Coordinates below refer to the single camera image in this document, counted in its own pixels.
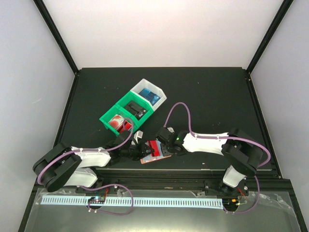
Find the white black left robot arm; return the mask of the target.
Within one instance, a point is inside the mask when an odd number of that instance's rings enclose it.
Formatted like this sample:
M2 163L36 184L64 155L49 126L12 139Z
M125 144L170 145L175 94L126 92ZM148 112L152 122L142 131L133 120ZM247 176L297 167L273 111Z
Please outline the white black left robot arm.
M48 192L64 186L83 186L98 193L104 182L98 177L96 167L117 164L121 159L143 160L154 156L158 151L157 141L144 141L142 132L132 134L124 131L105 146L97 148L78 148L58 143L32 167L38 184Z

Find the tan leather card holder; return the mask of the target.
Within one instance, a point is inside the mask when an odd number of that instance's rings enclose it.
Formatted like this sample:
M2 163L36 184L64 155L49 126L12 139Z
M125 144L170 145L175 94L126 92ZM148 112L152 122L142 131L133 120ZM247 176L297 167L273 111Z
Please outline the tan leather card holder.
M151 157L150 154L145 156L144 158L142 158L140 160L141 164L146 164L146 163L150 163L153 161L158 161L158 160L162 160L162 159L166 159L171 157L172 155L167 151L166 146L164 144L161 143L161 150L162 150L162 156L160 157Z

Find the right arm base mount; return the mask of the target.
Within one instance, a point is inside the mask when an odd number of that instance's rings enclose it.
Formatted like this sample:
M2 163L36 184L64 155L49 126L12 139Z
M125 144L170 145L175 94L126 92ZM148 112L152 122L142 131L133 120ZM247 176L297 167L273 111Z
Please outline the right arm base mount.
M237 197L242 194L245 196L249 195L245 180L242 180L236 187L228 186L219 179L206 179L204 185L206 195L223 197Z

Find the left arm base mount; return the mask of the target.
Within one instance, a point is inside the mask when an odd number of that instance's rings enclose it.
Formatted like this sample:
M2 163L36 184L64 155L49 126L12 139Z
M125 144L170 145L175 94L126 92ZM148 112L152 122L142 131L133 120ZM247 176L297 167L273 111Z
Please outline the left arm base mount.
M77 187L75 189L76 193L84 193L84 194L116 194L117 190L119 189L118 186L115 186L115 184L119 184L119 179L117 178L100 178L98 179L90 188L91 189L97 189L105 185L113 184L111 187L107 187L105 189L99 189L99 190L86 190L81 187Z

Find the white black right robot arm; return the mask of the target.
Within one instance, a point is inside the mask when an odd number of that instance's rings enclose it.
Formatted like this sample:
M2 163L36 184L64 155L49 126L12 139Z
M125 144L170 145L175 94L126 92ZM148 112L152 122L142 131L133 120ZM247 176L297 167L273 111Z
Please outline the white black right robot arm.
M241 181L255 176L264 152L259 143L239 129L221 134L198 134L184 130L176 134L172 129L162 127L156 139L168 154L205 152L223 156L230 166L222 180L206 184L211 191L223 196L234 195Z

